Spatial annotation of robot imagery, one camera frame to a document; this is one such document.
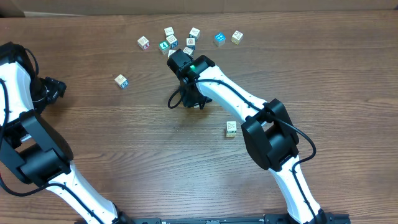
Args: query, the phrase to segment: wood grain surface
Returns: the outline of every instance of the wood grain surface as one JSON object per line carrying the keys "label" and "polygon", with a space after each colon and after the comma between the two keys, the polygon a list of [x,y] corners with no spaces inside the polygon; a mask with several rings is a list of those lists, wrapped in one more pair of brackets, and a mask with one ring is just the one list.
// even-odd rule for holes
{"label": "wood grain surface", "polygon": [[[238,217],[285,213],[268,171],[249,157],[235,120],[217,103],[167,108],[178,80],[157,44],[173,26],[184,48],[214,60],[250,93],[282,101],[318,148],[302,166],[315,199],[353,223],[398,223],[398,12],[285,12],[1,19],[0,42],[30,48],[41,77],[67,85],[42,116],[72,147],[93,187],[131,217]],[[244,34],[239,45],[230,41]],[[213,36],[223,32],[222,47]],[[142,51],[137,39],[151,46]],[[121,90],[114,78],[130,85]],[[302,139],[301,157],[310,154]],[[10,188],[24,185],[0,166]],[[0,223],[73,223],[50,192],[0,191]]]}

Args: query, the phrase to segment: blue cube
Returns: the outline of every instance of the blue cube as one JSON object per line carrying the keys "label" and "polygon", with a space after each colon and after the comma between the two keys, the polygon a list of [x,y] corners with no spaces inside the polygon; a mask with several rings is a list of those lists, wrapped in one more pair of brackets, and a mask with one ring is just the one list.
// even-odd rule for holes
{"label": "blue cube", "polygon": [[214,43],[217,46],[222,46],[223,44],[225,44],[225,36],[223,33],[218,33],[217,35],[215,35],[214,37]]}

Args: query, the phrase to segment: small cube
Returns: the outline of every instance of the small cube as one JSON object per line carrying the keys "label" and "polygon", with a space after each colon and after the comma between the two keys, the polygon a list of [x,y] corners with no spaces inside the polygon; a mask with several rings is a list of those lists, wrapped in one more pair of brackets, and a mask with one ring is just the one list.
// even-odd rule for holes
{"label": "small cube", "polygon": [[176,47],[178,45],[178,40],[177,40],[177,38],[175,38],[174,35],[170,35],[170,36],[166,37],[166,40],[170,44],[170,49],[173,49],[174,47]]}
{"label": "small cube", "polygon": [[159,44],[159,50],[162,52],[162,54],[167,54],[168,52],[169,52],[169,50],[170,50],[170,46],[169,46],[169,44],[167,43],[167,41],[162,41],[160,44]]}
{"label": "small cube", "polygon": [[187,38],[187,47],[195,50],[195,38]]}
{"label": "small cube", "polygon": [[189,47],[185,47],[182,52],[188,54],[189,56],[193,57],[193,50]]}
{"label": "small cube", "polygon": [[129,80],[127,80],[122,74],[118,75],[114,81],[120,86],[120,88],[124,89],[128,86]]}
{"label": "small cube", "polygon": [[142,36],[140,39],[138,39],[138,45],[143,50],[146,50],[149,47],[149,40],[146,37]]}
{"label": "small cube", "polygon": [[242,39],[243,34],[239,31],[235,31],[235,33],[232,35],[231,41],[234,42],[234,44],[239,44]]}
{"label": "small cube", "polygon": [[225,36],[223,33],[218,33],[217,35],[214,36],[214,43],[216,43],[217,46],[221,47],[223,44],[225,44]]}
{"label": "small cube", "polygon": [[189,38],[195,38],[195,41],[198,41],[200,36],[200,30],[192,27],[191,32],[189,32]]}
{"label": "small cube", "polygon": [[236,136],[236,121],[226,122],[226,137],[233,138]]}
{"label": "small cube", "polygon": [[170,35],[174,35],[174,30],[173,27],[168,27],[164,29],[164,32],[166,33],[166,37],[170,36]]}
{"label": "small cube", "polygon": [[174,52],[176,52],[176,50],[169,50],[169,56],[167,56],[167,58],[170,58],[170,55],[172,55]]}

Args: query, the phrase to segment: printed symbol on cube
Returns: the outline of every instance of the printed symbol on cube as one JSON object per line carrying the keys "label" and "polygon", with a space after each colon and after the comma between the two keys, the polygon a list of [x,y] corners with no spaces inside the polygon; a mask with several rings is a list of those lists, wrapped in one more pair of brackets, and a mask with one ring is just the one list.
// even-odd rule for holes
{"label": "printed symbol on cube", "polygon": [[173,27],[168,27],[164,29],[164,32],[166,33],[166,37],[170,36],[170,35],[174,35],[174,30]]}
{"label": "printed symbol on cube", "polygon": [[170,46],[167,43],[167,41],[163,41],[159,44],[159,50],[162,52],[162,54],[167,54],[170,50]]}
{"label": "printed symbol on cube", "polygon": [[167,56],[167,58],[170,58],[170,55],[172,55],[174,52],[176,52],[176,50],[169,50],[169,55]]}
{"label": "printed symbol on cube", "polygon": [[177,38],[175,38],[174,35],[170,35],[166,39],[167,39],[167,42],[170,44],[171,49],[173,49],[174,47],[176,47],[178,45],[178,40],[177,40]]}
{"label": "printed symbol on cube", "polygon": [[214,43],[217,46],[219,46],[219,47],[222,46],[223,44],[225,44],[225,36],[224,36],[224,34],[218,33],[217,35],[215,35]]}
{"label": "printed symbol on cube", "polygon": [[128,86],[129,80],[127,80],[122,74],[118,75],[114,81],[120,86],[120,88],[124,89]]}
{"label": "printed symbol on cube", "polygon": [[184,52],[184,53],[188,54],[189,56],[193,57],[193,50],[191,48],[189,48],[189,47],[185,47],[182,52]]}
{"label": "printed symbol on cube", "polygon": [[200,30],[192,27],[191,32],[189,32],[189,38],[195,38],[195,41],[198,41],[200,36]]}
{"label": "printed symbol on cube", "polygon": [[187,47],[195,50],[195,38],[187,38]]}
{"label": "printed symbol on cube", "polygon": [[146,50],[148,47],[149,47],[149,43],[147,43],[146,45],[144,45],[142,49]]}
{"label": "printed symbol on cube", "polygon": [[149,47],[149,40],[147,38],[145,38],[144,36],[142,36],[140,39],[138,39],[138,45],[143,50],[146,50]]}
{"label": "printed symbol on cube", "polygon": [[231,41],[234,42],[234,44],[239,44],[242,39],[243,34],[239,31],[235,31],[235,33],[232,35]]}
{"label": "printed symbol on cube", "polygon": [[231,138],[236,136],[236,121],[226,122],[226,137]]}

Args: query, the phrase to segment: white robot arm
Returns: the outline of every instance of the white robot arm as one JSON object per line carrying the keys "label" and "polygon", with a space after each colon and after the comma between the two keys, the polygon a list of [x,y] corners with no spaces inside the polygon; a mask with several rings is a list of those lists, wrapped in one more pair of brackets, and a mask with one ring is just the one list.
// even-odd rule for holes
{"label": "white robot arm", "polygon": [[[240,86],[232,82],[228,77],[223,74],[223,72],[217,65],[215,65],[214,67],[208,67],[206,70],[201,72],[200,77],[198,78],[198,80],[209,79],[221,80],[222,82],[227,83],[256,107],[264,107],[263,104],[266,102],[265,100],[253,96],[252,94],[246,92]],[[246,122],[246,118],[248,116],[253,117],[258,113],[257,110],[246,104],[242,99],[240,99],[240,97],[233,93],[231,89],[224,85],[212,82],[198,82],[196,86],[203,96],[207,96],[219,103],[226,111],[229,111],[231,114],[233,114],[236,119],[238,119],[242,124]],[[297,184],[295,183],[292,172],[290,171],[293,164],[297,161],[299,161],[299,156],[291,157],[282,165],[282,170],[274,171],[272,169],[269,169],[269,171],[278,183],[280,191],[282,191],[282,194],[286,200],[287,211],[290,216],[299,223],[306,223],[310,222],[313,219],[313,215],[311,214],[311,211],[309,210],[307,204],[304,202],[303,196],[300,193]],[[300,165],[298,165],[295,170],[297,172],[296,175],[304,191],[304,194],[306,195],[307,200],[310,202],[310,205],[314,210],[315,215],[317,215],[320,206],[311,195],[310,189],[308,188],[308,185],[302,174]]]}
{"label": "white robot arm", "polygon": [[[66,85],[52,78],[38,78],[37,63],[35,64],[36,71],[33,70],[22,46],[14,45],[11,42],[0,46],[0,93],[1,90],[4,91],[4,94],[0,94],[0,110],[5,111],[4,114],[1,114],[0,119],[4,119],[6,123],[0,131],[4,134],[0,136],[0,161],[21,182],[25,184],[33,183],[38,186],[37,190],[23,194],[13,192],[5,185],[0,176],[0,186],[7,193],[23,197],[47,189],[63,198],[85,219],[86,223],[208,223],[208,220],[169,220],[169,222],[166,220],[163,222],[159,218],[130,219],[124,212],[119,211],[112,202],[103,198],[77,170],[73,162],[72,150],[66,140],[39,115],[48,104],[54,103],[58,96],[63,96]],[[283,126],[270,128],[265,133],[262,130],[262,125],[266,123],[266,120],[261,114],[259,115],[259,110],[274,113],[275,116],[283,118],[281,121],[291,124],[290,118],[280,102],[274,100],[268,104],[265,100],[244,91],[203,55],[193,61],[191,57],[178,50],[170,57],[167,64],[177,75],[183,87],[180,90],[181,101],[184,106],[191,107],[201,104],[203,107],[207,101],[213,99],[242,122],[248,153],[260,167],[271,171],[285,197],[288,216],[266,215],[263,219],[257,218],[254,221],[245,218],[239,219],[240,223],[349,223],[347,215],[343,215],[340,222],[335,222],[338,217],[331,213],[324,213],[320,209],[319,204],[311,196],[300,165],[295,167],[295,176],[297,177],[295,182],[292,167],[299,161],[298,150],[295,147],[298,143],[296,133],[284,129]],[[11,102],[9,105],[4,106],[7,90],[12,99],[9,100]],[[254,139],[263,141],[263,138],[268,138],[268,141],[253,141],[251,137],[256,136],[258,138]],[[27,138],[33,138],[36,143],[22,152],[17,152],[16,148]],[[269,149],[275,147],[275,142],[280,144],[281,139],[283,140],[282,145],[289,142],[287,144],[289,146],[286,151],[287,156],[285,155],[282,160],[275,161],[272,154],[280,154],[281,152],[269,151]],[[259,143],[261,143],[260,145],[265,143],[267,150],[259,148]],[[300,191],[297,183],[300,184],[302,191]],[[223,220],[223,222],[219,220],[217,222],[220,224],[237,222],[237,219],[223,218]]]}
{"label": "white robot arm", "polygon": [[[267,103],[265,100],[253,96],[232,82],[214,62],[203,55],[193,61],[189,56],[177,51],[170,56],[167,64],[177,75],[178,79],[180,79],[180,83],[182,84],[180,92],[184,106],[195,106],[195,103],[204,104],[210,98],[219,103],[226,111],[229,111],[236,119],[244,124],[248,117],[255,117],[259,112],[257,109],[264,109],[264,104]],[[196,89],[191,83],[195,84],[197,91],[201,95],[194,93]],[[242,98],[247,99],[257,109],[245,103]],[[305,203],[304,197],[291,171],[297,161],[299,161],[299,156],[290,156],[283,161],[281,167],[279,167],[280,170],[274,170],[271,167],[266,167],[266,169],[269,169],[274,176],[285,198],[289,215],[298,223],[306,223],[313,220],[314,215],[318,215],[320,206],[312,197],[299,164],[295,167],[296,176],[314,215],[307,203]]]}

